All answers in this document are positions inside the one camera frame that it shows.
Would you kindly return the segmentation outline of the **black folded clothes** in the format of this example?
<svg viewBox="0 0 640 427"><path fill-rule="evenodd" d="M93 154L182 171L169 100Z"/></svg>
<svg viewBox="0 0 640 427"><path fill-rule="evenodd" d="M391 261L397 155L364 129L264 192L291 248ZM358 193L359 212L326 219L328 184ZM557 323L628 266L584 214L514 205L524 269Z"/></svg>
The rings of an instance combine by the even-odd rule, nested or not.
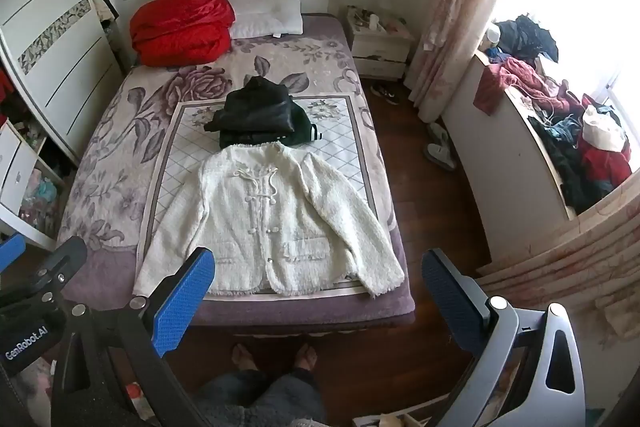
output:
<svg viewBox="0 0 640 427"><path fill-rule="evenodd" d="M322 138L288 88L260 76L250 77L242 89L231 92L203 128L219 133L221 148L270 142L297 146Z"/></svg>

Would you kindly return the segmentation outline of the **white nightstand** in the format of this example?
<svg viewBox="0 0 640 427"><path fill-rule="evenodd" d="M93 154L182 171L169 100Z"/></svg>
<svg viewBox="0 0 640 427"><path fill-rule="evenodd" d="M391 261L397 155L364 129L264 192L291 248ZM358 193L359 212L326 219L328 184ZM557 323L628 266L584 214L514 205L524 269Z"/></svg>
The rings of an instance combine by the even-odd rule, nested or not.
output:
<svg viewBox="0 0 640 427"><path fill-rule="evenodd" d="M349 5L345 14L350 53L361 78L397 81L404 77L414 38L395 17Z"/></svg>

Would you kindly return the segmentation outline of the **white cabinet with clothes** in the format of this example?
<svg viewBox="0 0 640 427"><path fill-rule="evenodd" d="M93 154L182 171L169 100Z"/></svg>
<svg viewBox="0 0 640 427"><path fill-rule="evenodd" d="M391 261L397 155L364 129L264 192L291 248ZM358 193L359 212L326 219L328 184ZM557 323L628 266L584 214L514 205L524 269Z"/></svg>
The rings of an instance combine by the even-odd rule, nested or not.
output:
<svg viewBox="0 0 640 427"><path fill-rule="evenodd" d="M502 260L576 218L561 192L561 178L520 91L503 92L488 116L473 104L488 65L475 52L442 120L470 182L490 257Z"/></svg>

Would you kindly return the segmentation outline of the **person's feet and legs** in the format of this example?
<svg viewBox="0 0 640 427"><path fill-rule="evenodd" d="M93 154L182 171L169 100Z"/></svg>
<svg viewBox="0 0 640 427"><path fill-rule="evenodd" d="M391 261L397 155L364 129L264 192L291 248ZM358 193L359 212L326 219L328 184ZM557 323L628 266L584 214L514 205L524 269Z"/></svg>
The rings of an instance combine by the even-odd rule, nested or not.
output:
<svg viewBox="0 0 640 427"><path fill-rule="evenodd" d="M212 379L192 400L212 426L323 426L328 415L314 379L317 361L314 347L303 345L292 369L272 379L238 343L235 371Z"/></svg>

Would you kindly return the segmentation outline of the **white pillow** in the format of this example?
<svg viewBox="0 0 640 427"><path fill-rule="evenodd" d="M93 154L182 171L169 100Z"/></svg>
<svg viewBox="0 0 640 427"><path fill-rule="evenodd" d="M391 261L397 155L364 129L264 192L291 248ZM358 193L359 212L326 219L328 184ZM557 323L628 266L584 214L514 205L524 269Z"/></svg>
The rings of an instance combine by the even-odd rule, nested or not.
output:
<svg viewBox="0 0 640 427"><path fill-rule="evenodd" d="M301 35L304 32L300 0L257 0L232 3L235 21L232 40Z"/></svg>

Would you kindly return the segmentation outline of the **white fuzzy tweed jacket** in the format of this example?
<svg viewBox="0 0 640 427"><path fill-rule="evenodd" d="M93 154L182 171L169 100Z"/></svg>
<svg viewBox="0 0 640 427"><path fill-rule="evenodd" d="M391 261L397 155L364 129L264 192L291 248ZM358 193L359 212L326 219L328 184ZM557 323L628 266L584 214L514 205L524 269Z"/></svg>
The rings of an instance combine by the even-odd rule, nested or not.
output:
<svg viewBox="0 0 640 427"><path fill-rule="evenodd" d="M387 232L349 179L280 143L229 146L186 178L157 225L136 293L150 295L198 247L215 258L212 296L308 295L352 277L378 297L405 280Z"/></svg>

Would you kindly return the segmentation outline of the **red quilt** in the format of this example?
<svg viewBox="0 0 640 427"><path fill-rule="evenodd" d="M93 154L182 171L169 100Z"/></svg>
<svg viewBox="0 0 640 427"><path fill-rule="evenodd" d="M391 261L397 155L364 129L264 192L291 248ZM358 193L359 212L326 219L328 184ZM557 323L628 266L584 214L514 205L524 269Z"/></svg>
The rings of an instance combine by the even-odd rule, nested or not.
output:
<svg viewBox="0 0 640 427"><path fill-rule="evenodd" d="M153 0L131 17L131 46L144 66L207 64L230 50L234 21L229 0Z"/></svg>

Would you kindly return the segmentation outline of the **white wardrobe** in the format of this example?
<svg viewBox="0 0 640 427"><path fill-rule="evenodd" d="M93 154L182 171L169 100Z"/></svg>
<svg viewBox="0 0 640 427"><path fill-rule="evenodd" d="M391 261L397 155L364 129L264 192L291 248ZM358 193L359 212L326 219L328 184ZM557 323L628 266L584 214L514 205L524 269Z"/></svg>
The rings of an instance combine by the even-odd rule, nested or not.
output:
<svg viewBox="0 0 640 427"><path fill-rule="evenodd" d="M50 138L80 161L122 84L93 0L1 0L1 57Z"/></svg>

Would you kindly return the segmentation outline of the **white slippers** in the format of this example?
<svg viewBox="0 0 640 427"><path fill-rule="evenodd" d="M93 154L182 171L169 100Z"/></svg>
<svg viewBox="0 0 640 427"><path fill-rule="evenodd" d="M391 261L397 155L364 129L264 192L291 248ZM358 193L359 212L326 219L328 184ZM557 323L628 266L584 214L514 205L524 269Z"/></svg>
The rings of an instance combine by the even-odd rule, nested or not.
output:
<svg viewBox="0 0 640 427"><path fill-rule="evenodd" d="M423 149L424 156L434 162L435 165L442 169L452 171L457 164L451 155L451 147L449 143L449 134L447 130L437 122L431 122L427 125L427 131L432 138Z"/></svg>

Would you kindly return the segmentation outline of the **pile of mixed clothes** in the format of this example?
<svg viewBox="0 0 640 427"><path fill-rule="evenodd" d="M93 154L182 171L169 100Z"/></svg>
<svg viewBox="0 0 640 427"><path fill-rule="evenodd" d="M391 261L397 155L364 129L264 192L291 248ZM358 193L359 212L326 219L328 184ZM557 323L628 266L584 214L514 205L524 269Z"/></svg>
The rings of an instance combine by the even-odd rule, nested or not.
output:
<svg viewBox="0 0 640 427"><path fill-rule="evenodd" d="M485 51L489 64L473 104L490 116L506 89L523 95L534 112L527 120L560 175L564 204L582 213L631 176L631 144L620 116L589 95L578 98L565 79L550 75L560 58L550 31L526 15L495 28L498 41Z"/></svg>

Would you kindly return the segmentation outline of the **dark shoes by nightstand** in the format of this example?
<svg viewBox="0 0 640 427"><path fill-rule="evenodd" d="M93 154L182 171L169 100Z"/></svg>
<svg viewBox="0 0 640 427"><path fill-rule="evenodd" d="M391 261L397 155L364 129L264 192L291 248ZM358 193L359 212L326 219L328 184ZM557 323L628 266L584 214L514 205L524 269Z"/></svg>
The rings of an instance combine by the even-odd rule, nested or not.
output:
<svg viewBox="0 0 640 427"><path fill-rule="evenodd" d="M375 96L382 98L388 104L399 104L398 94L393 86L387 86L387 84L383 83L372 83L370 86L370 91Z"/></svg>

